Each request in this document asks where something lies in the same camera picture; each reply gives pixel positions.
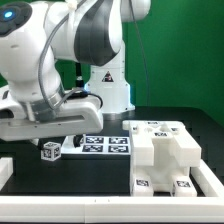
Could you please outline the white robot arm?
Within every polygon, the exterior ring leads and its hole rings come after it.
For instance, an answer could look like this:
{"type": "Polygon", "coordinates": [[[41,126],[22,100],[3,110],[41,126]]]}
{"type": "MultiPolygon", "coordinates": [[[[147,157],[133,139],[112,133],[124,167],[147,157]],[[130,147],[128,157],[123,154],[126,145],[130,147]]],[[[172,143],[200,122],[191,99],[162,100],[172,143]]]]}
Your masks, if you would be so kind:
{"type": "Polygon", "coordinates": [[[65,91],[57,60],[103,66],[121,51],[122,24],[151,0],[40,0],[0,6],[0,139],[31,140],[103,129],[102,101],[65,91]]]}

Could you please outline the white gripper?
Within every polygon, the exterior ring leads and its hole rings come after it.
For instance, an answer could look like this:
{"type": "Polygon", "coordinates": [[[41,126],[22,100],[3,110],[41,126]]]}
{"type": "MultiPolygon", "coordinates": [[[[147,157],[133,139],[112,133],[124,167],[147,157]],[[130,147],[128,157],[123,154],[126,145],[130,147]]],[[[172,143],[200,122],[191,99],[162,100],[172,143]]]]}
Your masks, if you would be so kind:
{"type": "Polygon", "coordinates": [[[0,139],[17,141],[75,135],[73,145],[80,147],[85,139],[84,134],[98,133],[102,129],[103,116],[100,101],[75,99],[64,103],[56,113],[55,119],[30,121],[24,111],[22,119],[1,122],[0,139]]]}

